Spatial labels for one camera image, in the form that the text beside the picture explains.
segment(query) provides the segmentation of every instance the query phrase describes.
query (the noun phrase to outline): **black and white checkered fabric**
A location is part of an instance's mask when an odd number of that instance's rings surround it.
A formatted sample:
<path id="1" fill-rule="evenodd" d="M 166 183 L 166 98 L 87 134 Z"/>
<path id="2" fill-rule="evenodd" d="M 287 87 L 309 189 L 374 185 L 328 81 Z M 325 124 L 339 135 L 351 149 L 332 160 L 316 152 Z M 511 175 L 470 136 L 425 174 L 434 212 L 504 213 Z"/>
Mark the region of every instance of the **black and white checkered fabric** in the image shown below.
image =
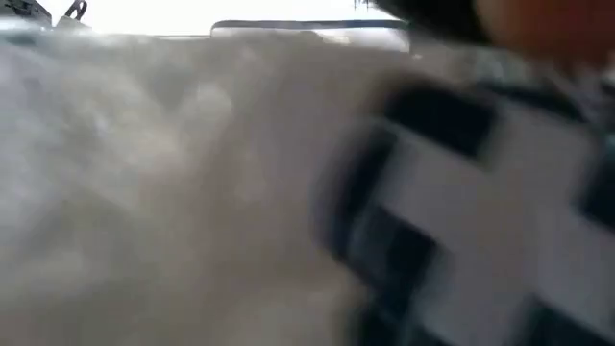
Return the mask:
<path id="1" fill-rule="evenodd" d="M 481 90 L 400 90 L 353 147 L 326 239 L 373 292 L 355 342 L 615 345 L 615 141 Z"/>

